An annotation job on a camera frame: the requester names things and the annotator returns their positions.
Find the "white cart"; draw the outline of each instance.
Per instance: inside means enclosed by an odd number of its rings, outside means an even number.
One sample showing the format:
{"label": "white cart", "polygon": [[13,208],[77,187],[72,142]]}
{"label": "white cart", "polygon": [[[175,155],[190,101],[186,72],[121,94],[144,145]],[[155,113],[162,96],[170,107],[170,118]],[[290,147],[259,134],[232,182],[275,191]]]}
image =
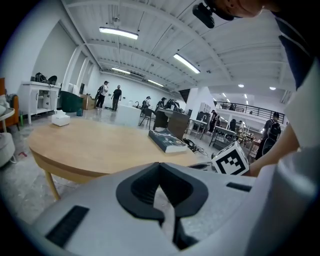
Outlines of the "white cart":
{"label": "white cart", "polygon": [[[60,86],[42,82],[22,82],[19,91],[19,109],[24,115],[28,115],[28,123],[31,124],[31,116],[44,112],[56,111]],[[40,96],[47,92],[48,99]]]}

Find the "white ceiling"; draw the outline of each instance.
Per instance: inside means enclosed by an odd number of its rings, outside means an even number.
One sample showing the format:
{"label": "white ceiling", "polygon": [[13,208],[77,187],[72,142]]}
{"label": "white ceiling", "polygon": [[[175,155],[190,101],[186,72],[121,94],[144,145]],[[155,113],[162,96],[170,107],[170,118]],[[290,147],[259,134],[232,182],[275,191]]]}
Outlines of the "white ceiling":
{"label": "white ceiling", "polygon": [[[199,0],[62,0],[74,25],[103,70],[112,67],[140,74],[179,91],[208,86],[212,93],[272,97],[295,90],[280,31],[269,11],[256,18],[222,20],[208,29],[192,14]],[[99,27],[139,34],[138,40],[103,34]],[[193,73],[175,58],[179,53],[197,66]]]}

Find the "white sleeve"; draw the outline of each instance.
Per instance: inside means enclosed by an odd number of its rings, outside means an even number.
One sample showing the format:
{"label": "white sleeve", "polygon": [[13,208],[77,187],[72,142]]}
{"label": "white sleeve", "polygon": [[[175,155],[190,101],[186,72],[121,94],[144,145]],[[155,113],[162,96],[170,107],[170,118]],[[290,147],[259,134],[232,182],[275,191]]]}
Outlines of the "white sleeve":
{"label": "white sleeve", "polygon": [[300,147],[320,145],[320,64],[315,59],[303,84],[284,110]]}

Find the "book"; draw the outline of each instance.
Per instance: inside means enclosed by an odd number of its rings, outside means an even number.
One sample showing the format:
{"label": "book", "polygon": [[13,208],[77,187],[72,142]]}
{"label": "book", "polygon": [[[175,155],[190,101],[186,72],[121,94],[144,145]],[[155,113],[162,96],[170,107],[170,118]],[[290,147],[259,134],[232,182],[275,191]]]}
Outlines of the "book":
{"label": "book", "polygon": [[149,131],[149,137],[165,152],[176,153],[186,151],[188,145],[174,136],[168,129],[163,131]]}

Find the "cardboard box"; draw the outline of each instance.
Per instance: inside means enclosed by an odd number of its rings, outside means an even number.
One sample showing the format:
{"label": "cardboard box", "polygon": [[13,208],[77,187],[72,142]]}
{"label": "cardboard box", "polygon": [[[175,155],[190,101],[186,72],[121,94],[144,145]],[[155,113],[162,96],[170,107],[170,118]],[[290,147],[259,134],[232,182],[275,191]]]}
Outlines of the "cardboard box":
{"label": "cardboard box", "polygon": [[89,95],[80,95],[83,98],[82,108],[84,110],[93,110],[95,108],[95,99],[91,98]]}

